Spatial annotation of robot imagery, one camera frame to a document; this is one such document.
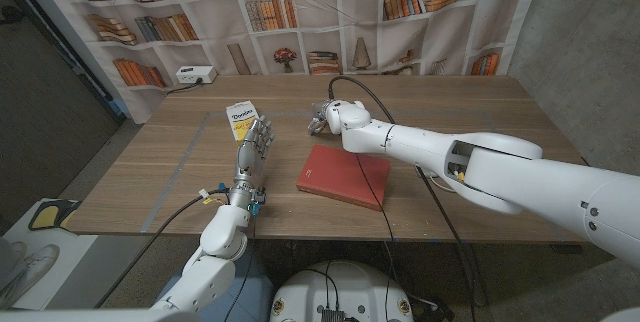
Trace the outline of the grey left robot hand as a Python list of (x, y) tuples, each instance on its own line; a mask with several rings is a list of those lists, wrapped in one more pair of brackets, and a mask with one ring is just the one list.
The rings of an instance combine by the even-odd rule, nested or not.
[(236, 178), (254, 187), (263, 184), (263, 167), (275, 139), (271, 122), (261, 115), (254, 119), (237, 152)]

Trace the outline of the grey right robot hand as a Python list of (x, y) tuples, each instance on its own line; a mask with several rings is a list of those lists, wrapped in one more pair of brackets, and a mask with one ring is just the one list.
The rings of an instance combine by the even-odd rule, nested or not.
[(317, 102), (312, 104), (312, 119), (307, 127), (310, 135), (320, 133), (327, 125), (326, 109), (330, 104), (330, 100)]

